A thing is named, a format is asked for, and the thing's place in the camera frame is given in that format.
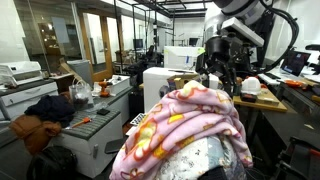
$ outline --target white cabinet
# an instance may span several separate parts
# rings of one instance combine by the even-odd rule
[[[51,82],[2,96],[0,105],[4,117],[0,117],[0,119],[14,120],[22,115],[29,106],[38,103],[42,96],[58,95],[57,90],[56,82]]]

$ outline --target orange jacket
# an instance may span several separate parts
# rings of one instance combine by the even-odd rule
[[[31,155],[42,151],[48,145],[51,137],[61,131],[59,122],[41,121],[38,116],[34,115],[21,115],[9,127],[19,139],[24,140]]]

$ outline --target ceiling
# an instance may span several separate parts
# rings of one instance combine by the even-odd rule
[[[119,0],[146,11],[152,10],[168,18],[205,17],[212,0]]]

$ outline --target keyboard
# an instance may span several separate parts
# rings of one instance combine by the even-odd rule
[[[264,73],[264,75],[268,76],[268,77],[271,78],[271,79],[281,79],[281,78],[279,78],[278,76],[273,75],[273,74],[271,74],[271,73]]]
[[[145,114],[139,113],[132,121],[130,121],[130,124],[134,126],[138,126],[145,116],[146,116]]]

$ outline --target black cable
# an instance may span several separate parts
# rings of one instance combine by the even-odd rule
[[[299,25],[297,24],[296,19],[294,19],[288,12],[280,10],[280,9],[272,8],[268,5],[266,5],[263,0],[259,0],[259,1],[267,10],[282,17],[284,20],[286,20],[288,22],[288,24],[290,25],[291,30],[292,30],[292,37],[291,37],[291,41],[290,41],[287,49],[285,50],[285,52],[269,67],[265,68],[264,70],[260,70],[260,71],[256,71],[256,72],[252,71],[251,68],[249,69],[250,72],[255,73],[255,74],[266,73],[266,72],[272,70],[273,68],[275,68],[278,64],[280,64],[281,60],[288,54],[288,52],[293,47],[293,45],[296,42],[298,35],[299,35]]]

